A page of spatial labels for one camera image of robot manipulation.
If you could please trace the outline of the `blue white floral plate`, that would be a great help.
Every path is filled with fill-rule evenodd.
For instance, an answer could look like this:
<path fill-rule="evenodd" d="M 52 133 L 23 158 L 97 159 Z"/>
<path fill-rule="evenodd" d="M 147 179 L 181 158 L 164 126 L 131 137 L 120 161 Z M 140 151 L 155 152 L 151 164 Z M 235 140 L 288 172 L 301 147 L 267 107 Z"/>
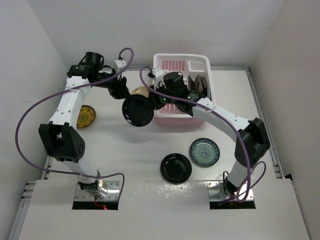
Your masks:
<path fill-rule="evenodd" d="M 202 76 L 201 77 L 201 82 L 202 82 L 202 93 L 207 97 L 208 96 L 208 83 L 207 79 Z"/>

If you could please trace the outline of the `pink plastic dish rack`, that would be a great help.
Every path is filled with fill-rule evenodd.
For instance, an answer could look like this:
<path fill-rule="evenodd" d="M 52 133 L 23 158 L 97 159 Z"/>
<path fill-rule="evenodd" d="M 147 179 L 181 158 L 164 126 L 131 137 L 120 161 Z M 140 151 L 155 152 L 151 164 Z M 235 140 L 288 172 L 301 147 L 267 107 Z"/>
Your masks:
<path fill-rule="evenodd" d="M 169 72 L 181 72 L 183 81 L 187 85 L 188 77 L 195 80 L 198 75 L 206 79 L 207 97 L 214 102 L 215 94 L 210 61 L 206 56 L 198 54 L 182 53 L 157 53 L 153 56 L 153 68 L 165 74 Z M 172 104 L 166 104 L 163 108 L 154 111 L 153 121 L 160 127 L 198 127 L 205 122 L 183 113 Z"/>

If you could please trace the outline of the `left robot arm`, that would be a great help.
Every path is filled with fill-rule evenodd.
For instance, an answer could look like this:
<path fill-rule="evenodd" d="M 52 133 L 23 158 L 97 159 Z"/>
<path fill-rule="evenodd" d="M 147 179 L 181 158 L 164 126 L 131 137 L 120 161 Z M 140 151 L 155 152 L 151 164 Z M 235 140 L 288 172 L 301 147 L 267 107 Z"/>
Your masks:
<path fill-rule="evenodd" d="M 96 52 L 86 52 L 83 59 L 67 72 L 66 92 L 53 116 L 38 129 L 47 155 L 76 173 L 80 189 L 96 199 L 107 196 L 107 185 L 99 178 L 101 174 L 90 160 L 84 158 L 86 144 L 77 131 L 77 120 L 92 83 L 108 89 L 115 99 L 129 96 L 126 78 L 121 76 L 125 67 L 125 60 L 119 57 L 111 73 L 102 72 L 104 57 Z"/>

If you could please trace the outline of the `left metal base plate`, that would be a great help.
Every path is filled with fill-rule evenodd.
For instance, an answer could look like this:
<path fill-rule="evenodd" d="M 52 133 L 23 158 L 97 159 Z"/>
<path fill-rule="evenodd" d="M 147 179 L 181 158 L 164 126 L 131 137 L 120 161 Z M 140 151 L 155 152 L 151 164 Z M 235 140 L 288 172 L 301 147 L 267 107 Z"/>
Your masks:
<path fill-rule="evenodd" d="M 121 190 L 120 181 L 97 180 L 92 184 L 78 183 L 75 188 L 76 202 L 112 202 L 119 199 Z"/>

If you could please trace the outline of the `teal patterned plate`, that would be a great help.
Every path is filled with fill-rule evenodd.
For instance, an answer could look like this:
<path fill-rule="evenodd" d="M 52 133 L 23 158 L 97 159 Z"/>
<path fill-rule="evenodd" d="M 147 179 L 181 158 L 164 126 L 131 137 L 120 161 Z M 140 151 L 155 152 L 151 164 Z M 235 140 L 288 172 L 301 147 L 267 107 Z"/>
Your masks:
<path fill-rule="evenodd" d="M 220 159 L 218 145 L 209 138 L 198 138 L 189 147 L 189 156 L 194 164 L 201 168 L 209 168 Z"/>

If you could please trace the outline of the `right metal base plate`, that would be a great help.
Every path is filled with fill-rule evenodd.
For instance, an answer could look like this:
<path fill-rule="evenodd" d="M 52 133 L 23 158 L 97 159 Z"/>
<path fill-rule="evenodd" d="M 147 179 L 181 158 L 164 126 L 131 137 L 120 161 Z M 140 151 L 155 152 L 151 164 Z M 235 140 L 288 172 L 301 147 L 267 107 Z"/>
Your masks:
<path fill-rule="evenodd" d="M 210 202 L 250 202 L 254 201 L 254 194 L 253 190 L 249 189 L 248 195 L 245 198 L 247 192 L 247 182 L 243 184 L 243 186 L 236 191 L 234 194 L 235 196 L 230 196 L 229 193 L 225 193 L 223 188 L 223 181 L 222 180 L 213 180 L 207 181 L 207 188 L 208 188 L 208 196 Z"/>

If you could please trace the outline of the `beige floral small plate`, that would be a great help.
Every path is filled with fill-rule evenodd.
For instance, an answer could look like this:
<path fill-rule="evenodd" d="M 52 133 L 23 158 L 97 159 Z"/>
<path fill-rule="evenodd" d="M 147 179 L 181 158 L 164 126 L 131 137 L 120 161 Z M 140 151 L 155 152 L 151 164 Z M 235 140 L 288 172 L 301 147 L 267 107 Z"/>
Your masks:
<path fill-rule="evenodd" d="M 149 97 L 149 90 L 145 86 L 139 86 L 131 92 L 131 95 L 141 95 L 141 96 L 148 98 Z"/>

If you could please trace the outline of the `black glossy plate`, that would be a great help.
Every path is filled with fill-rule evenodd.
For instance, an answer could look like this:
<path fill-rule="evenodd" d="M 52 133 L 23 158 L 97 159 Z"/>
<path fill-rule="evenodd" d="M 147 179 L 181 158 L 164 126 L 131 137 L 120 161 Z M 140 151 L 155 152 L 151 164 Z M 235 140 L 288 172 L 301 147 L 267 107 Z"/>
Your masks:
<path fill-rule="evenodd" d="M 160 174 L 164 180 L 171 184 L 182 184 L 190 178 L 192 165 L 183 154 L 171 153 L 161 161 Z"/>
<path fill-rule="evenodd" d="M 153 104 L 143 95 L 130 95 L 122 104 L 122 115 L 132 126 L 144 127 L 154 118 Z"/>

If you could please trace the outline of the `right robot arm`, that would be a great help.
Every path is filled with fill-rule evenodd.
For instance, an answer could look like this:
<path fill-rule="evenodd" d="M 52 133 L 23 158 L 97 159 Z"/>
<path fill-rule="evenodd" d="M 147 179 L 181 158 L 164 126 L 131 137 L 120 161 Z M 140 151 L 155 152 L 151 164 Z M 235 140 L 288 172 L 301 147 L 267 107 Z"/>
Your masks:
<path fill-rule="evenodd" d="M 157 68 L 148 76 L 153 80 L 151 92 L 160 102 L 172 102 L 179 111 L 204 120 L 235 142 L 235 163 L 219 185 L 220 193 L 226 200 L 244 200 L 251 188 L 252 171 L 270 148 L 264 122 L 236 116 L 215 104 L 208 77 L 198 74 L 185 83 L 181 72 L 165 73 Z"/>

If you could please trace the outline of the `yellow patterned small plate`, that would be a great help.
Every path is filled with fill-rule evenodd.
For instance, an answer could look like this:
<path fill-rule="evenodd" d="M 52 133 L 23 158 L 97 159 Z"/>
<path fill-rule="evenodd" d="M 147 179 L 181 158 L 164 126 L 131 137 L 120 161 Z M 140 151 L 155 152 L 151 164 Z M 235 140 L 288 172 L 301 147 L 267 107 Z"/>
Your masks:
<path fill-rule="evenodd" d="M 78 129 L 89 127 L 95 121 L 96 116 L 97 114 L 93 107 L 82 105 L 76 121 L 76 127 Z"/>

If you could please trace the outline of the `metal base plate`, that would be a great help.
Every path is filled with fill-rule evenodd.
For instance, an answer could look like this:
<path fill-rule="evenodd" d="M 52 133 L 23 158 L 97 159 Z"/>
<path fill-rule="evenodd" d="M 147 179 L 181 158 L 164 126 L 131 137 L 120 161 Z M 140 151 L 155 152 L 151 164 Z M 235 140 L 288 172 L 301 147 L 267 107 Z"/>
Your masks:
<path fill-rule="evenodd" d="M 78 183 L 75 188 L 76 202 L 112 202 L 119 199 L 121 190 L 120 181 L 97 180 L 92 184 Z"/>
<path fill-rule="evenodd" d="M 249 189 L 248 195 L 245 198 L 247 192 L 247 182 L 243 184 L 243 186 L 236 191 L 234 194 L 235 196 L 230 196 L 229 193 L 225 193 L 223 188 L 223 181 L 222 180 L 213 180 L 207 181 L 207 188 L 208 188 L 208 196 L 210 202 L 250 202 L 254 201 L 254 194 L 253 190 Z"/>

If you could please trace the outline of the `cream plate dark patterned rim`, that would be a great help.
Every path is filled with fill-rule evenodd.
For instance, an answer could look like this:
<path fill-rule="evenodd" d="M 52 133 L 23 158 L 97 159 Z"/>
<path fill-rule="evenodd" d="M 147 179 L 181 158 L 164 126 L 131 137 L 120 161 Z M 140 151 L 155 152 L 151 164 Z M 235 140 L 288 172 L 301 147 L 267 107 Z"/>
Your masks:
<path fill-rule="evenodd" d="M 206 81 L 204 80 L 204 78 L 201 75 L 197 75 L 195 78 L 195 86 L 196 86 L 196 91 L 201 93 L 201 94 L 205 94 L 205 83 Z"/>

